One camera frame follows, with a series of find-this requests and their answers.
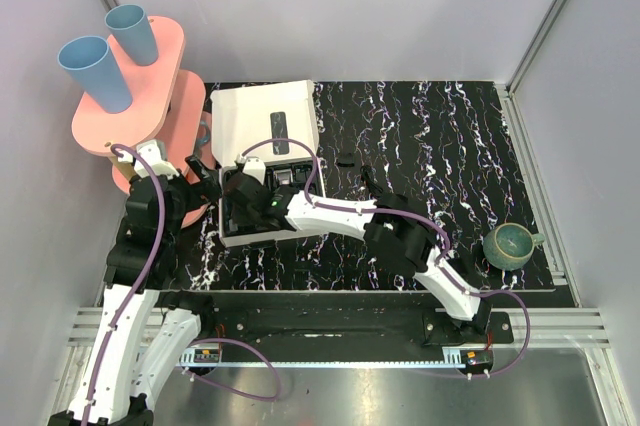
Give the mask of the black silver hair clipper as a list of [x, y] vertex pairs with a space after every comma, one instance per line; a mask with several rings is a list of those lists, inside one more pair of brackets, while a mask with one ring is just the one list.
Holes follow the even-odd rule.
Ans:
[[290, 168], [279, 169], [273, 172], [275, 191], [279, 192], [296, 192], [297, 189], [292, 185], [293, 171]]

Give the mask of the black comb attachment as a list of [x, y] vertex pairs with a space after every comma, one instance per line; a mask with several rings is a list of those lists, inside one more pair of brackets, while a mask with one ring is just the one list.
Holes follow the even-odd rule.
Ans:
[[451, 268], [454, 269], [462, 278], [468, 280], [473, 275], [473, 268], [467, 264], [464, 258], [456, 257], [448, 260]]

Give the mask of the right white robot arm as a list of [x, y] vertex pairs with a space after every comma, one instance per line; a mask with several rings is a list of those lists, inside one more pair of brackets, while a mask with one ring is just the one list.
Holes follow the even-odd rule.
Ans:
[[223, 198], [234, 213], [265, 232], [331, 233], [362, 241], [381, 265], [433, 294], [460, 339], [472, 343], [488, 333], [491, 306], [450, 264], [450, 243], [435, 223], [391, 193], [368, 201], [312, 195], [316, 176], [313, 169], [303, 184], [270, 183], [238, 170], [224, 180]]

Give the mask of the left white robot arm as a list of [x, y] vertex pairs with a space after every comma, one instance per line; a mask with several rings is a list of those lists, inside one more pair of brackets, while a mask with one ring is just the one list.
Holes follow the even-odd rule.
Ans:
[[183, 174], [144, 147], [132, 156], [125, 215], [107, 256], [101, 321], [89, 361], [70, 404], [51, 425], [150, 425], [160, 393], [192, 341], [215, 332], [211, 305], [180, 299], [170, 307], [146, 351], [140, 349], [149, 316], [176, 266], [185, 217], [221, 196], [211, 156], [187, 157]]

